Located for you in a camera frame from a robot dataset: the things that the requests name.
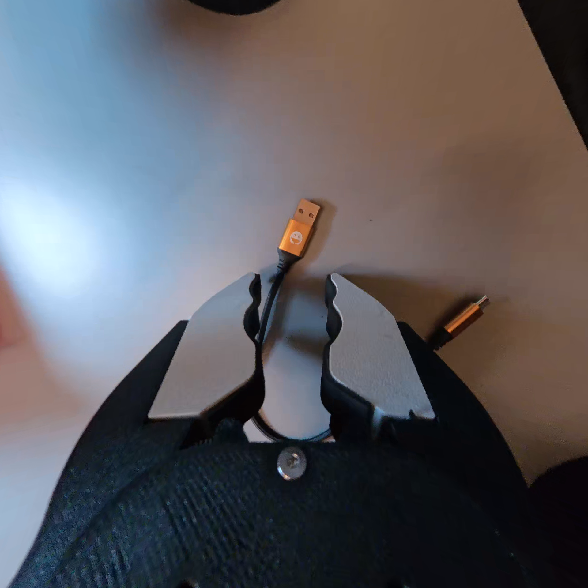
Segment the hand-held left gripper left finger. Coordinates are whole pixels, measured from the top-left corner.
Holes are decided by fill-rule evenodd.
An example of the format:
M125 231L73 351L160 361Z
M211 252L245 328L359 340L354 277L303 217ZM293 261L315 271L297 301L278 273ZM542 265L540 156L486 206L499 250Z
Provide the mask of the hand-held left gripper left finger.
M210 420L254 382L260 303L261 277L250 272L194 312L151 405L151 420Z

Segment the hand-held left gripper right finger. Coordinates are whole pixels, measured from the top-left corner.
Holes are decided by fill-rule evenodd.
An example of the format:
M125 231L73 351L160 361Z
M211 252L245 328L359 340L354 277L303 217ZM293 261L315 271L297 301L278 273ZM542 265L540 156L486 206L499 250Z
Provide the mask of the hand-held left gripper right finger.
M325 286L327 334L323 403L331 415L367 423L434 421L399 325L384 305L338 273Z

